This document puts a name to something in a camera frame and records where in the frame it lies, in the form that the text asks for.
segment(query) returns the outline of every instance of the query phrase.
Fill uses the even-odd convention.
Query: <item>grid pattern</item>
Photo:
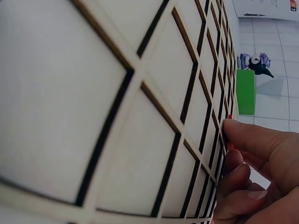
[[[75,201],[1,178],[0,203],[77,224],[209,223],[227,152],[222,121],[237,116],[236,60],[224,4],[190,0],[199,14],[196,28],[185,1],[156,1],[147,31],[133,42],[107,2],[70,1],[126,70]],[[171,64],[176,56],[178,66]],[[182,74],[167,76],[177,71]],[[198,117],[202,126],[194,124]],[[201,135],[194,135],[194,126]],[[146,152],[156,148],[151,158]]]

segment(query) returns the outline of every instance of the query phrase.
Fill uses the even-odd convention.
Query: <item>floor tile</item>
[[[288,85],[289,85],[289,96],[299,97],[299,78],[288,77]]]
[[[278,33],[276,23],[273,21],[253,21],[254,33]]]
[[[299,78],[299,62],[285,62],[286,76]]]
[[[289,119],[288,108],[288,97],[267,96],[263,94],[256,95],[255,115],[257,117]]]
[[[299,62],[299,47],[282,46],[282,51],[285,62]]]
[[[280,46],[256,44],[256,53],[266,53],[271,60],[283,60]]]
[[[249,116],[239,116],[238,121],[244,123],[244,124],[253,124],[253,117]]]
[[[241,44],[240,53],[246,53],[249,55],[255,54],[254,44]]]
[[[253,27],[251,21],[242,21],[239,22],[240,32],[241,33],[253,33]]]
[[[278,32],[282,33],[299,33],[299,29],[294,21],[278,20],[276,21]]]
[[[279,34],[282,46],[299,47],[299,33],[298,34]]]
[[[290,120],[290,132],[299,133],[299,121]]]
[[[265,34],[265,33],[254,33],[255,44],[265,45],[280,45],[278,33]]]
[[[282,132],[289,131],[289,120],[271,119],[271,118],[254,118],[254,124],[262,127],[279,130]]]
[[[285,63],[284,61],[275,61],[271,59],[271,66],[269,68],[270,72],[274,76],[286,76],[285,74]]]
[[[240,33],[241,44],[254,44],[253,33]]]
[[[267,75],[256,76],[256,93],[287,97],[287,80],[279,76],[274,78]]]
[[[290,120],[299,120],[299,98],[289,98]]]
[[[254,169],[251,170],[250,179],[252,180],[253,183],[259,184],[264,189],[267,189],[271,183]]]

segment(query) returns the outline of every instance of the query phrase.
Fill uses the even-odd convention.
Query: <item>dark grid line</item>
[[[149,26],[149,29],[147,30],[143,40],[141,41],[141,44],[137,50],[137,55],[139,57],[142,57],[142,54],[144,53],[145,51],[145,48],[146,46],[148,45],[149,41],[150,41],[150,38],[151,36],[153,35],[154,33],[154,30],[163,14],[163,11],[165,10],[166,6],[167,6],[167,3],[169,2],[169,0],[163,0],[159,10],[157,11],[152,23],[150,24]]]
[[[188,209],[189,202],[191,200],[191,196],[192,196],[192,192],[193,192],[193,189],[194,189],[194,185],[195,185],[195,181],[196,181],[196,177],[197,177],[198,172],[199,172],[199,161],[196,161],[195,165],[194,165],[193,173],[192,173],[192,176],[191,176],[190,184],[189,184],[189,187],[188,187],[187,195],[186,195],[186,198],[185,198],[185,201],[184,201],[184,204],[183,204],[183,208],[182,208],[181,214],[179,216],[180,218],[184,218],[185,215],[186,215],[186,212],[187,212],[187,209]]]
[[[162,203],[162,199],[164,197],[166,187],[167,187],[167,184],[168,184],[168,181],[169,181],[169,177],[170,177],[170,174],[171,174],[171,170],[172,170],[172,167],[173,167],[173,162],[174,162],[174,159],[175,159],[177,151],[178,151],[178,144],[179,144],[180,138],[181,138],[181,133],[176,133],[175,137],[174,137],[174,140],[173,140],[172,147],[171,147],[170,156],[169,156],[168,161],[167,161],[166,169],[165,169],[162,181],[161,181],[160,189],[158,191],[156,201],[154,203],[153,209],[152,209],[151,214],[150,214],[151,217],[157,217],[158,216],[160,206],[161,206],[161,203]]]
[[[124,78],[124,80],[122,81],[121,87],[119,88],[115,100],[111,106],[111,109],[109,111],[109,114],[105,120],[105,123],[103,125],[102,131],[98,137],[97,143],[94,147],[92,156],[90,158],[90,161],[88,163],[87,169],[85,171],[85,175],[83,177],[82,183],[81,183],[81,187],[79,189],[78,195],[77,195],[77,199],[75,201],[75,205],[76,206],[82,206],[88,191],[88,187],[90,184],[90,181],[93,177],[93,173],[95,171],[95,168],[97,166],[97,163],[99,161],[100,155],[102,153],[102,150],[104,148],[105,142],[107,140],[109,131],[111,129],[111,126],[114,122],[114,119],[116,117],[116,114],[118,112],[118,109],[121,105],[121,102],[125,96],[126,90],[130,84],[130,81],[133,77],[133,70],[128,70],[127,74]]]
[[[209,182],[209,175],[206,172],[205,172],[205,174],[206,174],[206,178],[205,178],[205,182],[204,182],[202,192],[201,192],[201,195],[200,195],[200,198],[199,198],[198,206],[197,206],[197,209],[196,209],[196,212],[195,212],[195,218],[198,218],[198,216],[199,216],[200,209],[201,209],[202,203],[203,203],[205,195],[206,195],[207,184]]]

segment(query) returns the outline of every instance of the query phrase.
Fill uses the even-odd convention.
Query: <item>tile grout line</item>
[[[252,25],[252,31],[253,31],[253,47],[254,47],[254,53],[256,54],[256,39],[254,37],[254,26],[253,26],[253,19],[251,18],[251,25]],[[256,108],[254,109],[254,113],[253,113],[253,124],[254,124],[254,120],[255,120],[255,116],[256,116]]]
[[[285,56],[284,56],[284,51],[283,51],[283,48],[282,48],[282,44],[281,44],[281,39],[280,39],[280,34],[279,34],[279,30],[278,30],[278,26],[277,26],[277,23],[275,21],[275,24],[276,24],[276,28],[277,28],[277,31],[278,31],[278,37],[279,37],[279,41],[280,41],[280,47],[281,47],[281,51],[282,51],[282,58],[284,60],[284,66],[285,66]],[[288,83],[288,75],[286,73],[286,67],[285,67],[285,75],[286,75],[286,86],[288,88],[288,102],[289,102],[289,131],[290,131],[290,93],[289,93],[289,83]]]

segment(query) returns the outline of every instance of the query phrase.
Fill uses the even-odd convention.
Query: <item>finger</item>
[[[275,131],[235,120],[224,122],[230,142],[251,155],[269,162],[271,175],[283,195],[299,186],[299,134]]]
[[[235,148],[268,161],[272,152],[286,139],[284,132],[247,125],[236,120],[224,121],[224,132]]]
[[[221,201],[224,197],[236,190],[246,189],[250,177],[250,167],[242,164],[231,173],[223,177],[217,187],[217,201]]]
[[[243,157],[238,150],[231,150],[227,153],[224,163],[223,174],[226,175],[233,171],[238,166],[242,165]]]
[[[299,223],[299,188],[253,215],[246,224]]]
[[[214,210],[214,219],[228,220],[258,210],[266,201],[266,190],[238,190],[224,198]]]
[[[269,167],[269,163],[265,162],[255,156],[251,155],[250,153],[246,153],[244,151],[240,151],[243,156],[244,162],[254,168],[258,173],[260,173],[263,177],[268,179],[269,181],[272,180],[272,175]]]

